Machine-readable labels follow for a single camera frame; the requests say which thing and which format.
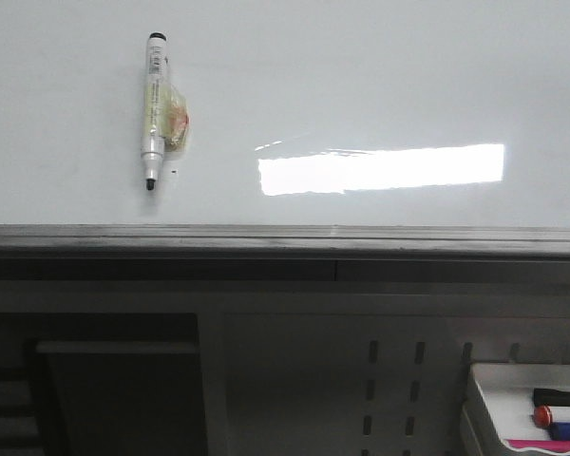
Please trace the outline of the white whiteboard marker with tape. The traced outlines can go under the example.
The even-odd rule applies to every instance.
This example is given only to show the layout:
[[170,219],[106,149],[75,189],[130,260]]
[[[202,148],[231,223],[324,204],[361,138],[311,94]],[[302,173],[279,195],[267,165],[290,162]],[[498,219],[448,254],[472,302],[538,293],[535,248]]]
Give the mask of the white whiteboard marker with tape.
[[184,97],[170,80],[167,37],[153,32],[146,42],[141,159],[143,180],[151,192],[165,157],[183,151],[190,118]]

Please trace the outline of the white whiteboard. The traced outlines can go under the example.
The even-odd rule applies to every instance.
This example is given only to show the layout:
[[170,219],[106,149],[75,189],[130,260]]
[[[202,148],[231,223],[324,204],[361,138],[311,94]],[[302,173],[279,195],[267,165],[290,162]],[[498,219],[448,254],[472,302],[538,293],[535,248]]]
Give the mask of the white whiteboard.
[[570,1],[0,1],[0,224],[53,223],[570,228]]

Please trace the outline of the grey aluminium whiteboard tray ledge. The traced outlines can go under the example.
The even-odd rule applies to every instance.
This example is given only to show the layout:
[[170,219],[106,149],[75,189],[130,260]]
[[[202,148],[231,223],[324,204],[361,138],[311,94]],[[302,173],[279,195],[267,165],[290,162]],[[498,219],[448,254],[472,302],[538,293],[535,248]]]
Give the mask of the grey aluminium whiteboard tray ledge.
[[0,278],[570,284],[570,229],[0,224]]

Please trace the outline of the white perforated panel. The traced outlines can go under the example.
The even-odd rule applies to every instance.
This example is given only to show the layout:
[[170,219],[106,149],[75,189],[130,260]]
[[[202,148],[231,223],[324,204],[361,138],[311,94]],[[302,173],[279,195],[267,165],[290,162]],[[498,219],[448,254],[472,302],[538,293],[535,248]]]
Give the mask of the white perforated panel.
[[570,294],[214,294],[199,340],[214,455],[462,455],[471,365],[570,364]]

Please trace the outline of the white plastic storage bin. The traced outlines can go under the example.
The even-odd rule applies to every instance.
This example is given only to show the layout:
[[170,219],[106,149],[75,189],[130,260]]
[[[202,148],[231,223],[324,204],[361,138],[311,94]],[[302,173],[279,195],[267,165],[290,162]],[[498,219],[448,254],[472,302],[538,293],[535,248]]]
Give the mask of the white plastic storage bin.
[[460,433],[467,455],[570,455],[516,449],[507,440],[550,440],[533,420],[534,388],[570,391],[570,365],[490,364],[471,366]]

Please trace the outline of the dark cabinet with shelf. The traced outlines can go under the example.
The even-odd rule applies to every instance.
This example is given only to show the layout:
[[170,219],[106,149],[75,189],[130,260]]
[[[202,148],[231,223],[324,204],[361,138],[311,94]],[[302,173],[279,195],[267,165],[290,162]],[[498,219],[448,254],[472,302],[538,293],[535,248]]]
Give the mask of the dark cabinet with shelf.
[[204,455],[190,313],[0,313],[0,455]]

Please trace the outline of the red capped marker in bin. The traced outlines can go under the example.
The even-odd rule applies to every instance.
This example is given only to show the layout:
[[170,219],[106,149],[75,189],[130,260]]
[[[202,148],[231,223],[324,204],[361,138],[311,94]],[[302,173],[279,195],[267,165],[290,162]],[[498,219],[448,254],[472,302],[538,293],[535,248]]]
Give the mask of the red capped marker in bin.
[[570,424],[570,407],[539,406],[534,409],[533,420],[537,427],[548,428],[554,424]]

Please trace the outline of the blue marker in bin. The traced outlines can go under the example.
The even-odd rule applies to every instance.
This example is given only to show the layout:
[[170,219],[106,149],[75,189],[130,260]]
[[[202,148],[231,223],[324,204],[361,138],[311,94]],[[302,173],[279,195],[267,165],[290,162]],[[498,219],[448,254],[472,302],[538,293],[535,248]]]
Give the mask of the blue marker in bin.
[[549,434],[554,441],[570,442],[570,423],[556,422],[549,427]]

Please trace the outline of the pink item in bin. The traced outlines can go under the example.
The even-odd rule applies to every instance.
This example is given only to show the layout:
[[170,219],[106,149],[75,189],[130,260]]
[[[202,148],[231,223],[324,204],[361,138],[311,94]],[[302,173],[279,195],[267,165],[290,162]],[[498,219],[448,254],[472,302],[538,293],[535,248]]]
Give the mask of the pink item in bin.
[[516,449],[537,449],[555,453],[570,452],[570,441],[511,439],[507,440],[507,444]]

